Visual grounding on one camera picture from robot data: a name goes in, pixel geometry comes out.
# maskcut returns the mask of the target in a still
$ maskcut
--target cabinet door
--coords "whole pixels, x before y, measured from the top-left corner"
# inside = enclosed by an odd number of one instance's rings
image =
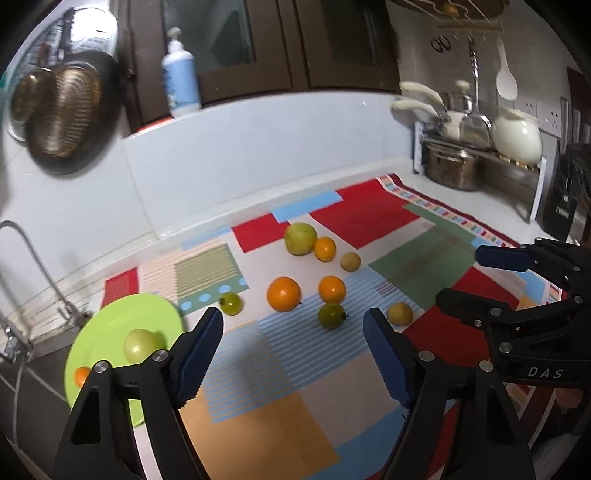
[[[311,87],[399,92],[384,0],[295,0]]]
[[[195,57],[204,105],[291,88],[276,0],[120,0],[118,18],[133,130],[168,115],[161,62],[171,27]]]
[[[289,90],[275,0],[162,0],[164,29],[179,27],[195,57],[203,103]]]

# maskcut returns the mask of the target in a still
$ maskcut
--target wall socket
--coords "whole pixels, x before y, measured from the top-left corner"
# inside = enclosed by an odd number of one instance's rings
[[[537,117],[540,123],[540,130],[560,138],[562,134],[560,106],[538,101]]]
[[[499,108],[515,108],[515,102],[513,100],[507,100],[498,93],[496,94],[496,104]]]
[[[516,110],[521,110],[536,118],[538,117],[538,100],[535,98],[519,95],[514,103]]]

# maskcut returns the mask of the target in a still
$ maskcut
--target small orange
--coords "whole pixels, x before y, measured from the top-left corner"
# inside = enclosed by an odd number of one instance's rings
[[[78,367],[74,372],[74,382],[76,382],[76,385],[82,388],[84,386],[84,382],[88,378],[88,375],[90,375],[90,368]]]
[[[321,236],[314,244],[314,255],[321,262],[330,262],[336,255],[336,243],[329,236]]]
[[[267,289],[267,302],[278,312],[293,310],[300,300],[301,288],[293,278],[276,278]]]
[[[318,283],[318,295],[325,303],[341,303],[347,295],[347,287],[339,277],[330,275]]]

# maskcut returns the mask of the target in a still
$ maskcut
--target white teapot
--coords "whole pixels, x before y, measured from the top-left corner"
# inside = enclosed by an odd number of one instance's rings
[[[499,109],[492,124],[496,150],[512,160],[535,165],[542,157],[542,137],[538,119],[520,110]]]

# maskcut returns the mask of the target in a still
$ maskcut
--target white countertop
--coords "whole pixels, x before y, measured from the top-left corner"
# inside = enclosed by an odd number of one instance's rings
[[[461,192],[439,185],[426,176],[415,174],[408,167],[397,169],[394,173],[406,186],[459,212],[472,215],[476,220],[504,233],[519,244],[531,244],[536,237],[552,238],[538,223],[529,224],[524,220],[529,213],[528,206],[491,186],[485,185],[477,192]]]

